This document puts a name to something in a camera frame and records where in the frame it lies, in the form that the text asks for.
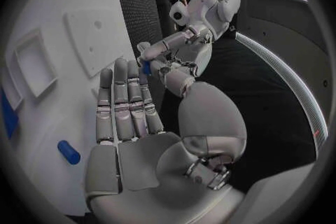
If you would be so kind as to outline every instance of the humanoid robot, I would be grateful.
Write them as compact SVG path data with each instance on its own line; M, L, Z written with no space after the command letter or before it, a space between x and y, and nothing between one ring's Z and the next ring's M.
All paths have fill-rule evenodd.
M138 44L137 62L119 58L114 72L101 72L99 145L88 162L86 195L103 222L221 223L239 205L244 195L228 185L225 165L244 153L244 120L223 92L195 81L210 61L212 41L239 7L240 0L176 2L170 16L183 31L153 45ZM148 75L183 98L181 137L164 130Z

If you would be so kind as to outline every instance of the blue object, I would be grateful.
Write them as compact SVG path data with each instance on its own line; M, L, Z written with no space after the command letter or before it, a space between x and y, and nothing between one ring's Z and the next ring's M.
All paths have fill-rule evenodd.
M59 141L57 148L70 164L78 164L81 160L81 155L67 141Z
M12 109L12 106L8 101L6 94L4 93L3 88L1 88L1 107L3 113L4 127L7 131L8 138L11 139L13 132L18 126L18 116Z
M143 73L147 75L152 74L150 62L143 62Z

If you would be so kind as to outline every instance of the black floor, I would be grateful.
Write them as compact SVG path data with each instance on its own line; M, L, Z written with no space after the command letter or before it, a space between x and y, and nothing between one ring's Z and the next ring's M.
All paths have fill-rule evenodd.
M241 111L248 130L242 158L232 166L230 184L247 192L258 181L315 160L306 115L285 82L250 49L219 39L199 81L226 93ZM160 115L166 130L179 133L180 99L166 91Z

